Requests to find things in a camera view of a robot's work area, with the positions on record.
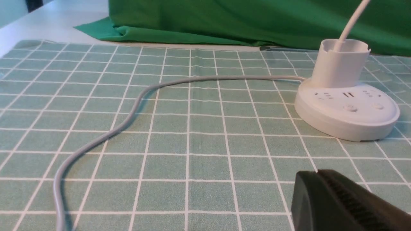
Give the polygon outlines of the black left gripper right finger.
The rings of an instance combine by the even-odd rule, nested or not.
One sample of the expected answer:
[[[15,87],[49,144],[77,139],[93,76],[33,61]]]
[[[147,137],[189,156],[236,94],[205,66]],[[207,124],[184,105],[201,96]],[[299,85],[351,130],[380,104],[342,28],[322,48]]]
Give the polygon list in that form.
[[[366,231],[409,231],[410,214],[369,192],[343,174],[318,170],[344,210]]]

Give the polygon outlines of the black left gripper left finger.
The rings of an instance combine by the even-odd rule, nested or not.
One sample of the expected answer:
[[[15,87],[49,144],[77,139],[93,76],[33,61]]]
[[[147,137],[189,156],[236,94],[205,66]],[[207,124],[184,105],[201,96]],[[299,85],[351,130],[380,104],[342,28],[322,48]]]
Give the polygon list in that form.
[[[296,231],[363,230],[314,171],[297,172],[291,211]]]

